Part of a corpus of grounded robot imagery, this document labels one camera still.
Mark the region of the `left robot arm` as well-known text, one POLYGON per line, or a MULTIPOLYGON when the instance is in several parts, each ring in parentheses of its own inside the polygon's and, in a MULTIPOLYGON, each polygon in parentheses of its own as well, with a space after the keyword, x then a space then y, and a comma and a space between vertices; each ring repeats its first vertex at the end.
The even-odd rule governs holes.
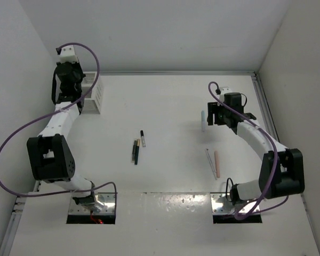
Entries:
POLYGON ((96 203, 91 190, 94 184, 75 172, 75 160, 67 143, 70 129, 84 107, 81 99, 84 77, 79 62, 57 63, 52 82, 57 114, 37 137, 28 139, 27 150, 36 180, 70 191, 75 203, 88 209, 96 203))

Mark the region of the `light blue makeup tube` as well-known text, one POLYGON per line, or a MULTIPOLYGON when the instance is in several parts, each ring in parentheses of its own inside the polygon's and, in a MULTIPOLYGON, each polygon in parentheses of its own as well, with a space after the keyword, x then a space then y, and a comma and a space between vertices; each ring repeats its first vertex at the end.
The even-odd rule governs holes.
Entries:
POLYGON ((201 129, 202 132, 205 132, 205 111, 201 111, 201 129))

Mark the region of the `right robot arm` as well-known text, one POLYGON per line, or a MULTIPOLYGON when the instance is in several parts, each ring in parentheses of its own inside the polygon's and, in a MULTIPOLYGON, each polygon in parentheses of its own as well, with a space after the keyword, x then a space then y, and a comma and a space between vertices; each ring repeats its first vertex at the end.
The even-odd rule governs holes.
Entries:
POLYGON ((242 138, 262 160, 259 177, 232 185, 232 204, 259 198, 278 198, 300 194, 305 190, 303 155, 289 149, 263 130, 252 113, 245 113, 240 93, 226 93, 224 102, 207 104, 208 125, 225 125, 242 138))

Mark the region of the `pink makeup stick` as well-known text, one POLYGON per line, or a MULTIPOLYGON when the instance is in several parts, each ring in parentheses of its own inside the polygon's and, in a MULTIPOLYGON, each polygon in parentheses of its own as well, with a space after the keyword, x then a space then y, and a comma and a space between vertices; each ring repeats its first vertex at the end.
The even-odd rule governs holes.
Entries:
POLYGON ((214 151, 214 162, 215 162, 215 173, 216 173, 216 178, 220 178, 220 163, 219 163, 219 154, 218 151, 214 151))

